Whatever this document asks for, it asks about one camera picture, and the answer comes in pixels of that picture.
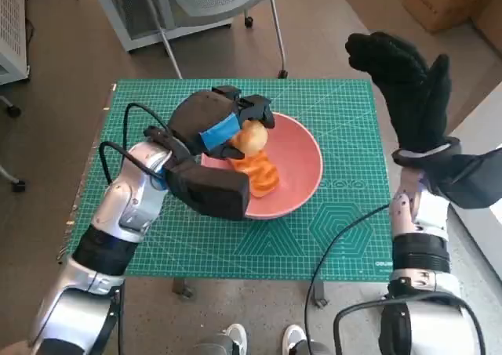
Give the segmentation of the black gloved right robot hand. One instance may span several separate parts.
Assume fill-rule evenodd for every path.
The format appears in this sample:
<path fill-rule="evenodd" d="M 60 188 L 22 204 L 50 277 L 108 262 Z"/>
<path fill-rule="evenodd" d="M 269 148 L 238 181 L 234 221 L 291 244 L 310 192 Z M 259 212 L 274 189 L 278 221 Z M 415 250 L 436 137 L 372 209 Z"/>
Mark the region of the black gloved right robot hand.
<path fill-rule="evenodd" d="M 369 74 L 387 104 L 401 149 L 425 153 L 446 143 L 449 57 L 431 66 L 411 43 L 381 31 L 351 34 L 345 44 L 352 68 Z"/>

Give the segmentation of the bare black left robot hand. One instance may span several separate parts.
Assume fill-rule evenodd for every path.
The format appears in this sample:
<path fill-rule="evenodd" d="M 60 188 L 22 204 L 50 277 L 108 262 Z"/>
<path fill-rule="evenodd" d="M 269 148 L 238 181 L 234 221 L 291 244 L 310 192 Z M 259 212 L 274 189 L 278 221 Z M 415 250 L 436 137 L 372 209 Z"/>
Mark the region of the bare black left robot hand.
<path fill-rule="evenodd" d="M 241 89 L 232 85 L 194 92 L 172 113 L 168 128 L 193 155 L 243 159 L 245 155 L 231 145 L 231 138 L 247 120 L 259 121 L 265 128 L 273 129 L 275 119 L 268 98 L 241 93 Z"/>

